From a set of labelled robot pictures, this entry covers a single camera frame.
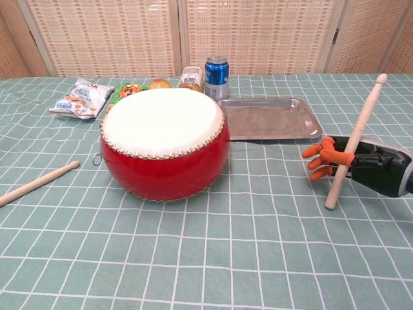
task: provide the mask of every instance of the woven panel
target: woven panel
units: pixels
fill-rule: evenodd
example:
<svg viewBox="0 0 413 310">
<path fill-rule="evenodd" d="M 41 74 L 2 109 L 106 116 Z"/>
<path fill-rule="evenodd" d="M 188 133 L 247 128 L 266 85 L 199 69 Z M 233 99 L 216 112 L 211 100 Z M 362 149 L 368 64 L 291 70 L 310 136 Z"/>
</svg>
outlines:
<svg viewBox="0 0 413 310">
<path fill-rule="evenodd" d="M 48 76 L 45 62 L 30 35 L 30 30 L 17 0 L 0 0 L 0 10 L 31 74 L 33 76 Z"/>
<path fill-rule="evenodd" d="M 404 22 L 401 35 L 386 64 L 385 72 L 413 72 L 413 9 L 410 10 Z"/>
<path fill-rule="evenodd" d="M 2 19 L 0 19 L 0 47 L 0 79 L 21 78 L 30 75 Z"/>
<path fill-rule="evenodd" d="M 406 1 L 350 1 L 329 72 L 377 72 Z"/>
<path fill-rule="evenodd" d="M 173 76 L 167 0 L 28 0 L 59 76 Z"/>
<path fill-rule="evenodd" d="M 232 74 L 314 72 L 336 2 L 188 0 L 189 60 L 228 58 Z"/>
</svg>

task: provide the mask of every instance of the metal tray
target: metal tray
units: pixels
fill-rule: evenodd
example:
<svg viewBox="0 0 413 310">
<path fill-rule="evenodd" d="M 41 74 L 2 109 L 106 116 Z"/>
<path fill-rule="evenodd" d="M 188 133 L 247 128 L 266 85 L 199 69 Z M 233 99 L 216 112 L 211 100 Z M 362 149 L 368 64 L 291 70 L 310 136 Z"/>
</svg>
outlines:
<svg viewBox="0 0 413 310">
<path fill-rule="evenodd" d="M 307 104 L 296 98 L 221 99 L 231 140 L 316 138 L 323 129 Z"/>
</svg>

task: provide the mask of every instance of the drumstick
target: drumstick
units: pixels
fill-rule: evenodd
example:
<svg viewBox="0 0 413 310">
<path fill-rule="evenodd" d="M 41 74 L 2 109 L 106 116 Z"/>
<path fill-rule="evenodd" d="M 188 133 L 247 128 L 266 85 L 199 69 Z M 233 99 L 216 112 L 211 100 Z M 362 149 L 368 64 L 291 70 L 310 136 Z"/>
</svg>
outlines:
<svg viewBox="0 0 413 310">
<path fill-rule="evenodd" d="M 15 189 L 12 192 L 9 192 L 5 194 L 4 196 L 0 197 L 0 207 L 4 206 L 6 203 L 12 202 L 13 200 L 22 197 L 23 195 L 27 194 L 28 192 L 31 192 L 34 189 L 37 189 L 38 187 L 53 181 L 54 179 L 62 176 L 66 172 L 78 168 L 80 165 L 79 161 L 73 161 L 67 166 L 61 167 L 56 169 L 55 171 L 49 172 L 48 174 L 45 174 L 44 176 L 41 176 L 40 178 L 31 181 L 30 183 L 27 183 L 26 185 L 19 187 L 18 189 Z"/>
<path fill-rule="evenodd" d="M 364 133 L 364 129 L 367 126 L 368 119 L 373 113 L 374 105 L 378 100 L 381 87 L 387 81 L 386 74 L 380 74 L 379 77 L 376 79 L 376 84 L 372 89 L 371 93 L 368 95 L 363 108 L 361 109 L 360 115 L 357 119 L 356 125 L 351 133 L 350 138 L 348 139 L 345 152 L 354 153 L 357 149 L 357 146 L 360 142 L 361 136 Z M 346 178 L 346 174 L 348 171 L 348 167 L 344 165 L 339 165 L 337 168 L 336 175 L 334 176 L 333 184 L 331 185 L 330 192 L 328 193 L 325 207 L 327 209 L 334 209 L 336 206 L 336 202 L 338 196 L 340 195 L 341 187 L 344 184 L 344 180 Z"/>
</svg>

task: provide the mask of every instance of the white drumhead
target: white drumhead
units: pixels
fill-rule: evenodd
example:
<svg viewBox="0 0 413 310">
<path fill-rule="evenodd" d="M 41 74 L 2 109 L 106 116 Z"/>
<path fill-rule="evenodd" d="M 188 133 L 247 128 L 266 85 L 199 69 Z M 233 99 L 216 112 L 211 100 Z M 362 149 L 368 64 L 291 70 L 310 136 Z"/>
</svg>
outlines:
<svg viewBox="0 0 413 310">
<path fill-rule="evenodd" d="M 218 104 L 187 88 L 132 94 L 112 107 L 102 124 L 106 142 L 131 154 L 178 154 L 202 145 L 220 128 Z"/>
</svg>

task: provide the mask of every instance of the snack bag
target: snack bag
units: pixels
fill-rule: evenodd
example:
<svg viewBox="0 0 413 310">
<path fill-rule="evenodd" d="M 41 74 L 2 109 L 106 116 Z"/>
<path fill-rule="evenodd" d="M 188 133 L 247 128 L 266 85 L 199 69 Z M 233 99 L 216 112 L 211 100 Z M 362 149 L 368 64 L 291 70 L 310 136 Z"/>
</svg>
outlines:
<svg viewBox="0 0 413 310">
<path fill-rule="evenodd" d="M 60 99 L 49 112 L 68 118 L 96 118 L 114 87 L 78 78 L 75 88 Z"/>
<path fill-rule="evenodd" d="M 149 87 L 146 87 L 140 84 L 129 84 L 129 83 L 120 84 L 115 90 L 113 98 L 110 100 L 110 103 L 109 103 L 109 106 L 106 112 L 108 112 L 119 100 L 129 95 L 136 94 L 137 92 L 141 92 L 142 90 L 148 90 L 148 89 Z"/>
</svg>

